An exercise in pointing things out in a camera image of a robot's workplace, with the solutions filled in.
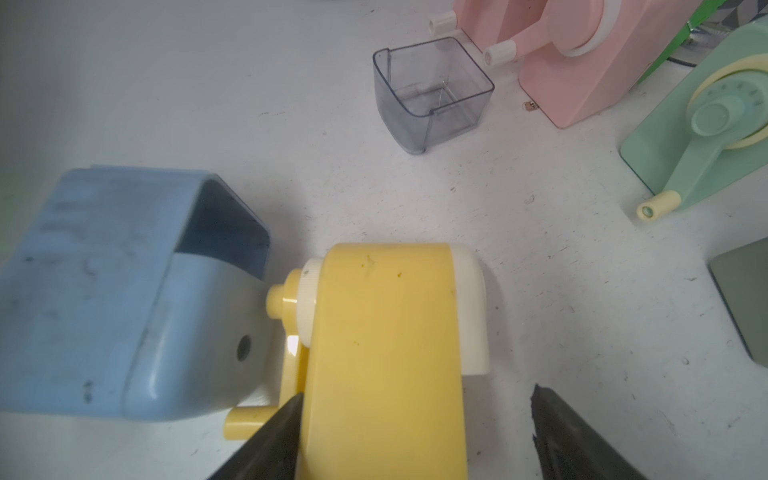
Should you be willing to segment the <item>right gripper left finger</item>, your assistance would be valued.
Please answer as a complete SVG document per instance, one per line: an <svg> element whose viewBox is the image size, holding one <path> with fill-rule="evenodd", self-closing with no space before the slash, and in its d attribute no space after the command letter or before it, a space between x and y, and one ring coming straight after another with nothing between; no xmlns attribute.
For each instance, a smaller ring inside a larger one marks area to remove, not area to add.
<svg viewBox="0 0 768 480"><path fill-rule="evenodd" d="M303 393L291 398L210 479L293 480L303 403Z"/></svg>

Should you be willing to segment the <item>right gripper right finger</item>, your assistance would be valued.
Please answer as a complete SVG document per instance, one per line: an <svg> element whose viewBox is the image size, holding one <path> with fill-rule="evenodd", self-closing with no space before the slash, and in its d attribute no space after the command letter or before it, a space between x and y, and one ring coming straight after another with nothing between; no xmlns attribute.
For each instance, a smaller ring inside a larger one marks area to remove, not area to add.
<svg viewBox="0 0 768 480"><path fill-rule="evenodd" d="M553 389L534 387L531 412L535 426L533 442L544 479L644 477Z"/></svg>

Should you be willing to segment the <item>yellow pencil sharpener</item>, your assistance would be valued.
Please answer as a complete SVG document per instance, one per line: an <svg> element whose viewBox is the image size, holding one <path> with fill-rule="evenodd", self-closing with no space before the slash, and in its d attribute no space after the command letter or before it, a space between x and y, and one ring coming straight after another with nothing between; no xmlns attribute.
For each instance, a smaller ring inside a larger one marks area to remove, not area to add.
<svg viewBox="0 0 768 480"><path fill-rule="evenodd" d="M338 244L266 295L279 403L237 407L241 447L304 394L294 479L464 479L462 380L490 369L482 267L461 244Z"/></svg>

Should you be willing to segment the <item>mint green pencil sharpener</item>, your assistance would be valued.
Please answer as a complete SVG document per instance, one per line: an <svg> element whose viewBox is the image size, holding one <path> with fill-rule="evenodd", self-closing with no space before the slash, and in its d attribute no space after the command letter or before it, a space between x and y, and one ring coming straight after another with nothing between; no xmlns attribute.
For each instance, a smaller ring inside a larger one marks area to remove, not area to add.
<svg viewBox="0 0 768 480"><path fill-rule="evenodd" d="M767 164L767 19L731 33L638 125L620 155L655 221Z"/></svg>

